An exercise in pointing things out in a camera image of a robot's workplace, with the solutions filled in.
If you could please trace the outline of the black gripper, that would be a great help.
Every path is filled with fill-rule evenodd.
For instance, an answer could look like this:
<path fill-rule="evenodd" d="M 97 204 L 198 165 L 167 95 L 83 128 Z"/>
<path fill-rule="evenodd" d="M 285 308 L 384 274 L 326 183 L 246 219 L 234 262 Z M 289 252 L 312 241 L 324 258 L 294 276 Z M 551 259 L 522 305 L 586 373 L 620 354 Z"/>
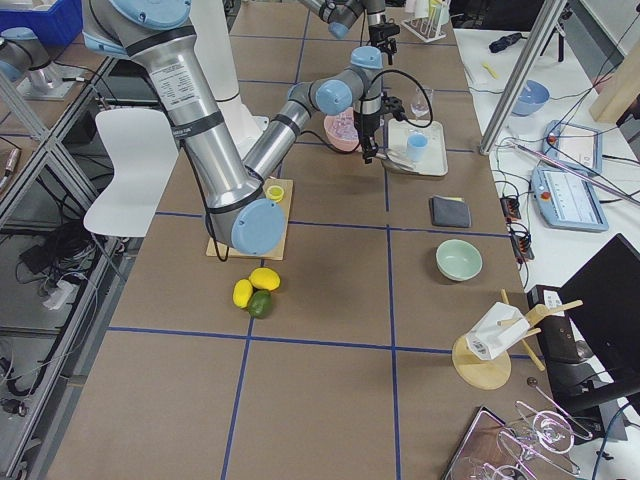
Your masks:
<path fill-rule="evenodd" d="M 368 16 L 369 43 L 376 48 L 383 48 L 387 55 L 387 62 L 393 63 L 396 54 L 396 36 L 400 33 L 400 26 L 394 19 L 388 19 L 385 14 Z"/>
<path fill-rule="evenodd" d="M 362 145 L 365 164 L 371 164 L 378 153 L 375 133 L 380 127 L 382 117 L 387 114 L 391 114 L 396 120 L 403 119 L 404 107 L 398 97 L 383 92 L 372 98 L 355 101 L 355 128 Z"/>

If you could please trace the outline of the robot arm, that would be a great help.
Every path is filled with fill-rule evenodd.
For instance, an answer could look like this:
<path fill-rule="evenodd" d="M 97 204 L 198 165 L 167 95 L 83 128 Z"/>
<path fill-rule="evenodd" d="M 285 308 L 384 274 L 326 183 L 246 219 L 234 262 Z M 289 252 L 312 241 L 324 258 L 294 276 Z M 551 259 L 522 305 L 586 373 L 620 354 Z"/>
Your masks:
<path fill-rule="evenodd" d="M 301 0 L 309 11 L 328 25 L 328 31 L 337 39 L 342 39 L 351 27 L 365 18 L 369 44 L 387 56 L 389 65 L 397 53 L 395 36 L 400 26 L 387 16 L 386 2 L 383 0 Z"/>
<path fill-rule="evenodd" d="M 199 179 L 210 236 L 249 256 L 273 250 L 287 221 L 265 197 L 263 185 L 282 162 L 305 124 L 318 111 L 337 115 L 347 108 L 362 156 L 378 152 L 375 133 L 384 105 L 383 63 L 396 53 L 400 28 L 383 1 L 308 1 L 306 7 L 344 37 L 364 15 L 369 44 L 351 53 L 340 73 L 294 85 L 287 101 L 246 154 L 241 154 L 224 101 L 226 81 L 235 77 L 224 8 L 197 14 L 193 1 L 85 1 L 83 35 L 90 50 L 142 66 L 159 96 L 176 140 L 183 144 Z"/>

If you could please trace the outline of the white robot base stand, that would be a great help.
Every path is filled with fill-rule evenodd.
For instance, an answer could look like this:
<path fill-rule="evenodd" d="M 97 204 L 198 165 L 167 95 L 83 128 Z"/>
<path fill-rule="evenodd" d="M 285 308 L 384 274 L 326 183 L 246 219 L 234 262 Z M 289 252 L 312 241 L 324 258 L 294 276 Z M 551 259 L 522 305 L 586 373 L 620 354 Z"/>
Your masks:
<path fill-rule="evenodd" d="M 241 157 L 256 143 L 269 120 L 254 116 L 242 100 L 223 2 L 194 0 L 190 20 L 196 30 L 195 54 Z"/>

